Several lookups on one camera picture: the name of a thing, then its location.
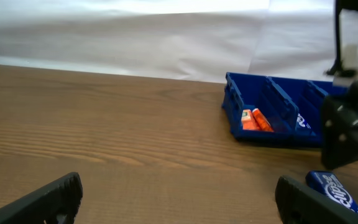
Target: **blue package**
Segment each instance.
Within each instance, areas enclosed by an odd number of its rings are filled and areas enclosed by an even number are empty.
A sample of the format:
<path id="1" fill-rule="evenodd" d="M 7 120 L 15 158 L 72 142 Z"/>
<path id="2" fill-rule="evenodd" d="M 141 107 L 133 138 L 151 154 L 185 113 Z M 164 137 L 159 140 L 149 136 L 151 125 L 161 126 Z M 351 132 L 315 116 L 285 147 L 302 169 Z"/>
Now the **blue package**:
<path id="1" fill-rule="evenodd" d="M 358 213 L 358 205 L 332 172 L 310 171 L 306 175 L 306 183 L 331 200 Z"/>
<path id="2" fill-rule="evenodd" d="M 308 122 L 302 117 L 301 114 L 298 113 L 298 117 L 296 119 L 296 127 L 295 130 L 298 134 L 311 134 L 313 132 L 312 128 L 308 124 Z"/>

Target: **wood grain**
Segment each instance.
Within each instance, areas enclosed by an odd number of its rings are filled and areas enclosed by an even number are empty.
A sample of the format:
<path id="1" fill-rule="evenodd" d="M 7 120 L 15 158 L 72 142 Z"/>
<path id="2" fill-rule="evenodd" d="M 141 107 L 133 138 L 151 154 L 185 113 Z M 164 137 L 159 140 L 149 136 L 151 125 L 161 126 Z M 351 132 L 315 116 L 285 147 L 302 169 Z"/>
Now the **wood grain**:
<path id="1" fill-rule="evenodd" d="M 229 133 L 224 85 L 0 65 L 0 207 L 70 171 L 76 223 L 280 223 L 278 177 L 318 151 Z M 335 170 L 358 203 L 358 162 Z"/>

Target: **blue bin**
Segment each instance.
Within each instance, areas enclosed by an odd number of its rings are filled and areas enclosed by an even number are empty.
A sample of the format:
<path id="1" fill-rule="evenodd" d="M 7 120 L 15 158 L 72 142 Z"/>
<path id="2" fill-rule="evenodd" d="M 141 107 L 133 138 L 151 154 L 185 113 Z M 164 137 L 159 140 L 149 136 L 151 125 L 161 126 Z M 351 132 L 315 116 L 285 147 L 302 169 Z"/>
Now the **blue bin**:
<path id="1" fill-rule="evenodd" d="M 223 108 L 236 139 L 293 146 L 321 146 L 319 111 L 324 97 L 340 95 L 347 90 L 333 86 L 332 82 L 239 73 L 227 73 L 226 80 Z M 273 133 L 242 129 L 242 110 L 254 108 L 259 108 L 265 115 Z"/>

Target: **white backdrop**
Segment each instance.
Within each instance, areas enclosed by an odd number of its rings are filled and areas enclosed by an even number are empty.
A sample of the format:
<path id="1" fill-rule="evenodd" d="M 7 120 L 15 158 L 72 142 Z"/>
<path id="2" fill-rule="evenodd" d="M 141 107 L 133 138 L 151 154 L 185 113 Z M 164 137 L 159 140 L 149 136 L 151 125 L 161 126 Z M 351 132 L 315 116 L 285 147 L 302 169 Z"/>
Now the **white backdrop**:
<path id="1" fill-rule="evenodd" d="M 333 0 L 0 0 L 0 64 L 225 82 L 327 80 L 333 60 Z"/>

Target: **orange tube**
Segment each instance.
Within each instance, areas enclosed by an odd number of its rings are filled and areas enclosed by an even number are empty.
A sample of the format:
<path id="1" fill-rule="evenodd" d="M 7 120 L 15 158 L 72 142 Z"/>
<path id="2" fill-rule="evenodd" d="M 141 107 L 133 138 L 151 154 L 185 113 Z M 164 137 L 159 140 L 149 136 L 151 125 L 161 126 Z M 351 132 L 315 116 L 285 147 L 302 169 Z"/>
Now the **orange tube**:
<path id="1" fill-rule="evenodd" d="M 243 130 L 260 131 L 260 127 L 256 123 L 251 110 L 242 110 L 241 123 Z"/>
<path id="2" fill-rule="evenodd" d="M 258 108 L 255 108 L 252 111 L 252 114 L 254 115 L 255 120 L 259 124 L 261 130 L 273 132 L 273 128 L 271 127 L 270 123 Z"/>

